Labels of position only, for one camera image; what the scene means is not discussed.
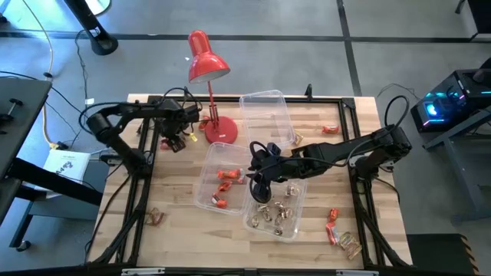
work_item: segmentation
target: clear plastic container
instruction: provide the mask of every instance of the clear plastic container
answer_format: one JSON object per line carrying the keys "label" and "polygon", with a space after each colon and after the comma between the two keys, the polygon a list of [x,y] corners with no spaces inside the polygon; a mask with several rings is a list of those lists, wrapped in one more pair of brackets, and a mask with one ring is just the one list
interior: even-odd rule
{"label": "clear plastic container", "polygon": [[295,132],[286,107],[285,96],[278,90],[247,94],[239,99],[249,143],[275,143],[286,149],[295,141]]}
{"label": "clear plastic container", "polygon": [[[286,195],[288,187],[293,187],[295,193]],[[272,182],[271,190],[272,199],[267,203],[271,221],[268,221],[267,215],[259,211],[259,208],[263,205],[257,203],[248,194],[247,209],[243,219],[244,226],[250,231],[271,235],[281,242],[292,242],[298,234],[298,227],[302,218],[307,181],[304,179],[291,179],[283,183]],[[291,210],[287,218],[281,218],[281,209],[278,207],[277,202],[281,203],[283,210]]]}
{"label": "clear plastic container", "polygon": [[227,201],[224,209],[218,208],[212,202],[213,193],[224,181],[218,178],[220,170],[242,169],[249,173],[251,153],[248,148],[216,142],[209,146],[206,154],[205,166],[201,170],[200,181],[194,192],[194,204],[200,208],[221,212],[227,215],[241,215],[246,208],[247,194],[249,193],[249,178],[246,176],[242,184],[232,181],[232,186],[226,192],[220,192],[218,197]]}

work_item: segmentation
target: paper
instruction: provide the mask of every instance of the paper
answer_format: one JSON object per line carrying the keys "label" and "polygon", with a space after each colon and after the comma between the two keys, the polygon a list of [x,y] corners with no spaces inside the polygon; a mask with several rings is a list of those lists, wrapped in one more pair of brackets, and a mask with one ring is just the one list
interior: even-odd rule
{"label": "paper", "polygon": [[[46,169],[49,172],[57,173],[61,176],[66,176],[70,180],[81,184],[82,181],[77,180],[82,180],[84,178],[85,170],[87,169],[90,158],[90,153],[76,153],[66,150],[53,149],[49,152],[43,169]],[[60,196],[60,194],[42,187],[36,186],[35,188],[40,191],[46,191],[47,199]]]}

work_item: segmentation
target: concrete floor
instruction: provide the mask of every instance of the concrete floor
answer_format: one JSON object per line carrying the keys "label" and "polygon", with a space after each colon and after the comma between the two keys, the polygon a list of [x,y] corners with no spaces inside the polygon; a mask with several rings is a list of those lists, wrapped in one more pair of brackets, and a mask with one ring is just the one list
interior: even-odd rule
{"label": "concrete floor", "polygon": [[[0,12],[11,22],[0,31],[38,30],[22,1],[0,0]],[[49,31],[79,31],[79,23],[61,0],[29,5]],[[468,38],[462,18],[453,13],[458,0],[344,0],[348,27],[357,37]],[[187,35],[200,28],[211,35],[317,35],[342,36],[336,0],[129,0],[114,1],[98,17],[114,34]],[[87,40],[80,40],[81,54],[89,74],[88,93],[96,102],[125,100],[128,93],[162,93],[168,87],[187,85],[191,55],[187,41],[119,40],[120,46],[105,57],[95,55]],[[71,102],[83,107],[81,68],[72,39],[52,39],[54,86]],[[303,94],[312,83],[315,95],[353,96],[344,42],[335,41],[212,41],[213,50],[227,60],[232,72],[214,81],[220,94],[247,94],[278,89]],[[42,77],[49,62],[43,38],[0,38],[0,70]],[[354,61],[363,96],[376,96],[382,87],[398,83],[416,90],[418,96],[436,86],[453,70],[479,67],[491,56],[491,44],[451,43],[353,43]],[[193,93],[205,93],[201,85],[188,85]],[[381,116],[388,101],[404,90],[393,88],[377,98]],[[410,95],[411,104],[416,101]],[[72,126],[77,114],[56,94],[53,105]],[[394,116],[401,106],[395,105]],[[74,134],[52,110],[48,110],[49,133],[54,140],[73,139]],[[491,274],[491,220],[454,226],[450,216],[468,208],[440,151],[428,153],[407,117],[402,127],[413,144],[401,160],[394,178],[401,195],[401,211],[408,234],[455,233],[467,236],[482,274]],[[36,121],[19,156],[39,166],[48,147],[39,143],[41,121]],[[103,148],[85,134],[74,149],[91,152]],[[35,218],[27,232],[34,245],[17,253],[8,243],[26,202],[16,199],[0,228],[0,270],[78,265],[94,222]]]}

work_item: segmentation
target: yellow cable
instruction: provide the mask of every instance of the yellow cable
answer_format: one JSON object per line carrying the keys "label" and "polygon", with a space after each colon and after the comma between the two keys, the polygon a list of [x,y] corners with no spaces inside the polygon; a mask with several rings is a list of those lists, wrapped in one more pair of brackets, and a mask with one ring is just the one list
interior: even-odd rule
{"label": "yellow cable", "polygon": [[[54,60],[53,45],[51,45],[51,40],[49,39],[48,33],[44,29],[43,25],[39,21],[39,19],[36,16],[36,14],[32,11],[31,7],[29,7],[28,3],[25,0],[22,0],[22,1],[24,2],[24,5],[27,7],[27,9],[31,12],[32,16],[34,16],[34,19],[36,19],[36,21],[38,22],[39,27],[41,27],[41,30],[43,30],[44,35],[46,36],[46,40],[48,40],[48,44],[49,44],[49,55],[50,55],[48,73],[51,74],[51,69],[53,68],[53,60]],[[45,80],[52,82],[51,78],[49,78],[49,77],[46,77]],[[58,148],[58,144],[53,143],[49,139],[49,135],[48,135],[48,124],[47,124],[47,114],[46,114],[46,106],[45,105],[42,107],[42,110],[41,111],[42,111],[42,116],[43,116],[43,137],[44,137],[44,140],[46,140],[46,143],[48,143],[48,145],[49,145],[50,148],[57,149]]]}

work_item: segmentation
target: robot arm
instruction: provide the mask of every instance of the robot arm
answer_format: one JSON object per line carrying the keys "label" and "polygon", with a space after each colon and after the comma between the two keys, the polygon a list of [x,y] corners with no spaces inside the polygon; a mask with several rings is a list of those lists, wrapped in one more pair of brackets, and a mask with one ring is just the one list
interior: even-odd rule
{"label": "robot arm", "polygon": [[[120,120],[113,125],[109,116],[120,116]],[[167,138],[167,144],[176,153],[186,147],[179,134],[190,123],[199,121],[199,108],[197,105],[183,108],[172,99],[155,104],[119,103],[103,108],[87,119],[87,125],[97,141],[118,153],[129,174],[138,172],[145,175],[148,173],[147,159],[141,151],[130,148],[119,136],[126,125],[136,118],[154,118],[155,124],[159,124],[160,135]]]}
{"label": "robot arm", "polygon": [[[255,151],[254,145],[262,147]],[[266,146],[258,142],[250,145],[253,156],[249,170],[255,171],[251,179],[251,194],[255,201],[267,203],[271,199],[271,181],[307,179],[325,173],[332,166],[346,166],[352,161],[359,178],[372,180],[380,164],[397,162],[411,150],[411,144],[400,127],[386,126],[371,134],[343,143],[314,143],[292,150],[292,156],[280,156],[281,150],[274,144]],[[360,156],[367,152],[369,156]],[[346,159],[343,164],[336,162]]]}

